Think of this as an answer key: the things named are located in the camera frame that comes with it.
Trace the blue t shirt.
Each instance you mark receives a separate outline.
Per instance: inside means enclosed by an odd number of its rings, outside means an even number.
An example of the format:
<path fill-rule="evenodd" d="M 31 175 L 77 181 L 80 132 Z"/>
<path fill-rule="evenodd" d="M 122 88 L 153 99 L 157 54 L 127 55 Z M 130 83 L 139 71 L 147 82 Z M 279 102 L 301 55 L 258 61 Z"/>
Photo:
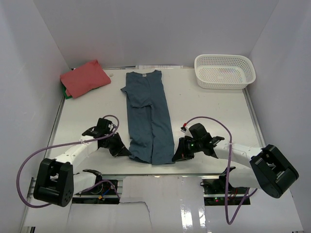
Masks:
<path fill-rule="evenodd" d="M 174 139 L 161 71 L 129 72 L 121 91 L 126 95 L 130 159 L 173 163 Z"/>

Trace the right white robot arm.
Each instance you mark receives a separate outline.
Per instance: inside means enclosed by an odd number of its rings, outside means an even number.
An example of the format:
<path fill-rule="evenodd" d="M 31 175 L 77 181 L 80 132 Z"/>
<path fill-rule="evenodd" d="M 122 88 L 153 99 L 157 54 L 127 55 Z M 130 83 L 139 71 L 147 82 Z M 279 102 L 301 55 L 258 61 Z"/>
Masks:
<path fill-rule="evenodd" d="M 261 189 L 278 199 L 299 178 L 294 166 L 274 145 L 255 148 L 232 144 L 223 137 L 212 137 L 201 123 L 192 125 L 189 132 L 189 135 L 179 138 L 172 161 L 190 160 L 195 153 L 203 152 L 207 156 L 244 166 L 230 166 L 219 175 L 216 183 L 224 193 L 245 187 Z"/>

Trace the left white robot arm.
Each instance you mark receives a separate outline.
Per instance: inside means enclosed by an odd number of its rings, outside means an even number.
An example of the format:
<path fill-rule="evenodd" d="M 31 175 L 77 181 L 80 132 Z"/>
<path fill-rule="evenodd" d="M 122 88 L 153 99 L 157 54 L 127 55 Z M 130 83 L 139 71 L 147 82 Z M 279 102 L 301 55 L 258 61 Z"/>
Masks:
<path fill-rule="evenodd" d="M 95 126 L 84 131 L 80 141 L 66 152 L 53 159 L 45 158 L 39 166 L 33 197 L 65 207 L 77 193 L 99 193 L 103 187 L 99 179 L 101 173 L 92 169 L 77 172 L 76 169 L 100 148 L 108 149 L 113 157 L 130 156 L 131 152 L 116 132 L 117 128 L 118 124 L 104 116 Z"/>

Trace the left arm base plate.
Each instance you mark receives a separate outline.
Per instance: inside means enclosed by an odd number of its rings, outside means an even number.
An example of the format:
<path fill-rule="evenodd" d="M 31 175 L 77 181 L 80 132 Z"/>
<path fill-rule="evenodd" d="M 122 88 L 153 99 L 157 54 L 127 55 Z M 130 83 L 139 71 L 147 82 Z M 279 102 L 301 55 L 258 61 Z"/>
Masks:
<path fill-rule="evenodd" d="M 76 194 L 73 196 L 73 204 L 119 204 L 119 198 L 114 189 L 116 189 L 119 196 L 122 193 L 122 180 L 109 180 L 104 182 L 94 189 Z"/>

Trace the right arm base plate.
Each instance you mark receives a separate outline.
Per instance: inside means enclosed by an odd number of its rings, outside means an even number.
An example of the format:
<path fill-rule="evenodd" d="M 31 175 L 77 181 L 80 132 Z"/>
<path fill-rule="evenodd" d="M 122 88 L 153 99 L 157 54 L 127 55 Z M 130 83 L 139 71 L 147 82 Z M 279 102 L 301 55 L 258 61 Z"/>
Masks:
<path fill-rule="evenodd" d="M 203 179 L 200 186 L 204 190 L 205 206 L 224 206 L 225 205 L 225 183 L 219 179 Z M 247 188 L 228 188 L 228 205 L 239 205 Z"/>

